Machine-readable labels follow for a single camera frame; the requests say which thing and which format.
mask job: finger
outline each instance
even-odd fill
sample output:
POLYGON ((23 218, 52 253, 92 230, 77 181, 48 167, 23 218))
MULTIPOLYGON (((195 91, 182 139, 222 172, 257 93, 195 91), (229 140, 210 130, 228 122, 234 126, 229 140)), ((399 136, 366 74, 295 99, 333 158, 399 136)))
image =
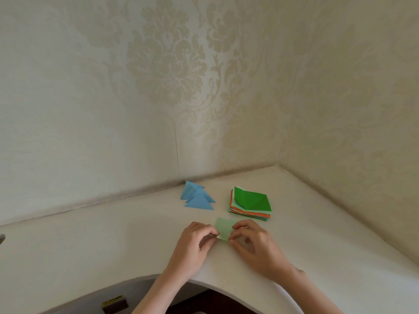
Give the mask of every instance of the finger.
POLYGON ((248 237, 250 240, 254 240, 256 235, 256 232, 254 230, 251 230, 249 228, 239 228, 237 230, 233 230, 230 234, 230 237, 228 239, 236 239, 240 236, 248 237))
POLYGON ((192 229, 192 228, 194 228, 194 227, 196 227, 198 225, 202 225, 202 223, 199 223, 199 222, 191 222, 191 224, 189 226, 187 226, 186 228, 187 229, 192 229))
POLYGON ((240 220, 233 225, 233 229, 239 229, 241 227, 248 227, 252 230, 260 230, 261 227, 251 219, 240 220))
POLYGON ((200 237, 200 239, 204 238, 205 236, 211 234, 213 236, 218 236, 220 234, 220 232, 215 229, 214 226, 212 225, 204 225, 202 224, 200 227, 198 227, 196 229, 196 232, 198 234, 198 236, 200 237))
POLYGON ((246 248, 244 248, 239 242, 234 239, 228 240, 228 243, 233 246, 233 248, 239 253, 239 255, 248 262, 252 258, 252 253, 250 253, 246 248))
POLYGON ((217 238, 209 238, 201 247, 201 252, 207 255, 208 251, 217 243, 217 238))

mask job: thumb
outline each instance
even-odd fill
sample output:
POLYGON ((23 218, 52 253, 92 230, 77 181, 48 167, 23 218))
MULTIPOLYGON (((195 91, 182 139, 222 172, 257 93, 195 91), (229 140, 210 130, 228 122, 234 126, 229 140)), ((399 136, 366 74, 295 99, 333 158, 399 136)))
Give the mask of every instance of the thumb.
POLYGON ((244 248, 239 242, 234 239, 228 241, 229 244, 233 246, 234 249, 239 253, 239 255, 247 262, 252 256, 252 253, 248 249, 244 248))
POLYGON ((209 238, 201 247, 201 252, 207 255, 208 251, 214 246, 214 244, 218 241, 217 238, 209 238))

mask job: dark brown floor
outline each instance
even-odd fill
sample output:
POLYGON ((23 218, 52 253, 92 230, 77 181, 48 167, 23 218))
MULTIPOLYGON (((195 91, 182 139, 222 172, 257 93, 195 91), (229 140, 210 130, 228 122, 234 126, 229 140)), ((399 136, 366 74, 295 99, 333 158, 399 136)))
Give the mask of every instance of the dark brown floor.
POLYGON ((207 290, 191 298, 170 306, 166 314, 256 314, 239 302, 214 290, 207 290))

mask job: forearm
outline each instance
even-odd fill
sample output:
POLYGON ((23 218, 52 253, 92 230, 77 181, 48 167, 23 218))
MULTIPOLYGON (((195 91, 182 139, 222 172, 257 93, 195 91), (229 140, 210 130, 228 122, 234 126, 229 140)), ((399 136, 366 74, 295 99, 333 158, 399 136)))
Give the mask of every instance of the forearm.
POLYGON ((164 314, 184 284, 178 276, 163 272, 132 314, 164 314))
POLYGON ((308 278, 304 271, 291 267, 286 274, 278 273, 276 283, 281 285, 305 314, 343 314, 308 278))

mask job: person's left hand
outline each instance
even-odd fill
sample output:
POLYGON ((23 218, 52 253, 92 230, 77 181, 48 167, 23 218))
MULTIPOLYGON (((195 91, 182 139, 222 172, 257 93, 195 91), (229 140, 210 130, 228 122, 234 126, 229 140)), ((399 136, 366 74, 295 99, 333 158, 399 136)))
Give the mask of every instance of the person's left hand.
POLYGON ((204 263, 208 251, 217 242, 217 238, 209 238, 201 247, 199 243, 207 235, 218 236, 220 233, 212 225, 192 222, 182 232, 176 248, 165 269, 167 274, 172 274, 186 282, 196 274, 204 263))

